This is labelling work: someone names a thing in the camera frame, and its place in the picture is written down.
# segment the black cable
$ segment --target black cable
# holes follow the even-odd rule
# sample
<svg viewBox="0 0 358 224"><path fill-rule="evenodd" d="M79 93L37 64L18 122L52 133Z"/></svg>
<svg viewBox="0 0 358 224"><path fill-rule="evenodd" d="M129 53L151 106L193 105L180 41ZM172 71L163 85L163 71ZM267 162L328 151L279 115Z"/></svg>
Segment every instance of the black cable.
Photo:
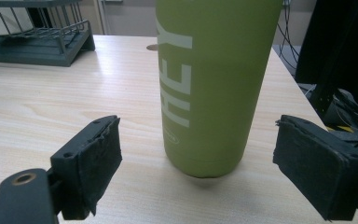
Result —
<svg viewBox="0 0 358 224"><path fill-rule="evenodd" d="M280 26L280 24L278 24L278 29L281 32L282 36L283 36L283 42L280 45L280 53L279 53L279 57L282 58L290 67L292 67L293 69L296 69L296 64L298 63L298 52L296 51L296 49L293 47L291 40L290 40L290 35L289 35L289 21L290 21L290 3L289 0L283 0L283 3L285 5L284 7L284 19L285 19L285 29L284 31L282 30L282 27ZM287 44L290 47L290 50L292 52L292 56L296 62L295 65L289 63L289 61L286 59L286 57L283 55L283 46L285 45L285 43L287 42Z"/></svg>

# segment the gray dish rack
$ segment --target gray dish rack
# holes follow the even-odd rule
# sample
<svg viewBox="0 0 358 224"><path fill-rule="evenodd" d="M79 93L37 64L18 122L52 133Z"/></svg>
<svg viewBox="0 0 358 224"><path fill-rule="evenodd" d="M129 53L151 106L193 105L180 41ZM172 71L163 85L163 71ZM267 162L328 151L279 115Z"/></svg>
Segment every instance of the gray dish rack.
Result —
<svg viewBox="0 0 358 224"><path fill-rule="evenodd" d="M95 50L80 0L0 0L0 63L70 66Z"/></svg>

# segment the light wood tabletop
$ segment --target light wood tabletop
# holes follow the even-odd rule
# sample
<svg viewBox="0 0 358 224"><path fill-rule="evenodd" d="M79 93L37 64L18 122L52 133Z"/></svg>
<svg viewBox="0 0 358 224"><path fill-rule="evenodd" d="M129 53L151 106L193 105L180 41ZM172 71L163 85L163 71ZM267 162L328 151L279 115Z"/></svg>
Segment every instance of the light wood tabletop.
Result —
<svg viewBox="0 0 358 224"><path fill-rule="evenodd" d="M198 179L174 168L163 148L158 54L146 49L157 39L94 40L96 50L71 67L0 63L0 182L48 169L50 156L87 124L118 115L123 162L96 217L60 223L328 223L272 163L282 114L323 126L273 50L240 164Z"/></svg>

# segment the rack wire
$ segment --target rack wire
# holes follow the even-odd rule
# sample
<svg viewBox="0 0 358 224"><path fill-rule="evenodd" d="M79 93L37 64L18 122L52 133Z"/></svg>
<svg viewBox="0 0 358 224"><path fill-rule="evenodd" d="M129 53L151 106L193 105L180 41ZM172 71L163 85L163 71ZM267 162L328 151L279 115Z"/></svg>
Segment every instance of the rack wire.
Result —
<svg viewBox="0 0 358 224"><path fill-rule="evenodd" d="M95 50L80 0L0 0L0 62L70 66Z"/></svg>

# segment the green water bottle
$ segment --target green water bottle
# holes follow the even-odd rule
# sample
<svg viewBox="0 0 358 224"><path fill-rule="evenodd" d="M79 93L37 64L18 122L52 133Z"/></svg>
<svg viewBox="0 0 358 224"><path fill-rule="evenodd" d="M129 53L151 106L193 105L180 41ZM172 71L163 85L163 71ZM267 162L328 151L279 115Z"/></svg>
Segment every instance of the green water bottle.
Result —
<svg viewBox="0 0 358 224"><path fill-rule="evenodd" d="M157 0L164 147L179 170L240 162L282 0Z"/></svg>

